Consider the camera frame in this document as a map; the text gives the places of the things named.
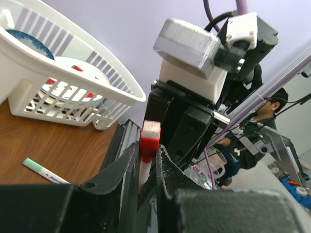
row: red object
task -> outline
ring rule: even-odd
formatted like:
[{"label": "red object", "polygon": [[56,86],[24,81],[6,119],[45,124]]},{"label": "red object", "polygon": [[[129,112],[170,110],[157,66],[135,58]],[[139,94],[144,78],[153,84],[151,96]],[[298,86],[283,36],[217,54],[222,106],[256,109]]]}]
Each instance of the red object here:
[{"label": "red object", "polygon": [[94,94],[93,93],[88,93],[88,95],[86,96],[86,98],[92,98],[94,96]]},{"label": "red object", "polygon": [[287,181],[287,183],[288,183],[290,186],[299,186],[299,183],[297,183],[296,181]]},{"label": "red object", "polygon": [[46,84],[54,84],[56,83],[56,81],[54,81],[53,79],[49,78],[49,80],[46,82]]},{"label": "red object", "polygon": [[151,163],[152,160],[156,156],[156,150],[159,146],[160,142],[160,134],[161,134],[161,129],[159,130],[159,136],[157,139],[154,138],[147,138],[143,137],[143,131],[146,130],[144,129],[145,123],[141,129],[141,136],[140,136],[140,144],[139,144],[139,154],[141,157],[141,160],[148,164]]},{"label": "red object", "polygon": [[72,66],[71,68],[73,68],[73,69],[75,69],[75,70],[77,70],[77,71],[83,71],[80,67],[78,67],[78,66]]}]

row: metal frame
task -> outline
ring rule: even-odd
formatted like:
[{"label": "metal frame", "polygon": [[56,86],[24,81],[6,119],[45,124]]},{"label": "metal frame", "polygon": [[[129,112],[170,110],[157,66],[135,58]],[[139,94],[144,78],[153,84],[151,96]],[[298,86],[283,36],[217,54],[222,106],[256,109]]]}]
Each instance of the metal frame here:
[{"label": "metal frame", "polygon": [[223,131],[221,131],[209,141],[207,144],[208,148],[217,143],[220,138],[227,134],[227,131],[235,127],[237,124],[243,121],[254,109],[259,107],[262,104],[262,99],[273,95],[311,63],[311,45],[307,44],[306,46],[309,47],[306,48],[306,51],[298,59],[296,59],[290,66],[284,69],[270,82],[264,84],[261,88],[255,91],[234,111],[232,111],[231,114],[229,114],[228,117],[231,119],[230,123]]}]

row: dish rack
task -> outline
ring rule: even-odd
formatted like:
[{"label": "dish rack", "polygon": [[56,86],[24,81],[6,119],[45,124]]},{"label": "dish rack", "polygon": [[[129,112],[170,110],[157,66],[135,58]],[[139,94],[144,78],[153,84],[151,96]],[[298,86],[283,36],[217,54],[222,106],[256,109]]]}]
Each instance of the dish rack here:
[{"label": "dish rack", "polygon": [[[86,126],[98,130],[110,127],[132,105],[146,101],[146,95],[125,66],[101,43],[69,19],[39,0],[0,1],[0,104],[8,98],[13,115],[63,124]],[[14,39],[6,30],[27,33],[41,41],[54,56],[85,61],[101,70],[110,85],[97,83],[75,69],[59,66]],[[56,82],[48,92],[39,95],[50,79]],[[59,97],[51,101],[57,86],[67,83]],[[77,87],[68,101],[59,105],[62,95]],[[71,100],[86,90],[72,106]],[[83,101],[88,93],[94,96]],[[90,104],[100,96],[96,104]]]}]

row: red cap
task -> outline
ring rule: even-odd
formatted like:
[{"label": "red cap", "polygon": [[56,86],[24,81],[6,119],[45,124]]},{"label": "red cap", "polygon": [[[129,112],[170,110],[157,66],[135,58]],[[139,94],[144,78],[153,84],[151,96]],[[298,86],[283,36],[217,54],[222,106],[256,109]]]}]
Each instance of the red cap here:
[{"label": "red cap", "polygon": [[156,156],[156,150],[159,146],[161,135],[160,122],[144,121],[141,129],[139,153],[141,160],[148,164]]}]

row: white wall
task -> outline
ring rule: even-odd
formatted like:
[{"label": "white wall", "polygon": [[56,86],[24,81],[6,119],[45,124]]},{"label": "white wall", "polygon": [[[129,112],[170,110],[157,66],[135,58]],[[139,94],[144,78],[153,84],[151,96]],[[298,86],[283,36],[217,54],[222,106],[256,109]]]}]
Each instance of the white wall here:
[{"label": "white wall", "polygon": [[[176,17],[204,27],[208,20],[203,0],[43,0],[97,38],[131,71],[146,94],[158,78],[161,59],[153,44],[165,19]],[[210,0],[214,16],[235,10],[234,0]],[[287,67],[299,45],[311,38],[310,0],[249,0],[249,10],[279,31],[279,45],[262,62],[264,79]],[[145,104],[131,108],[131,117],[142,123]]]}]

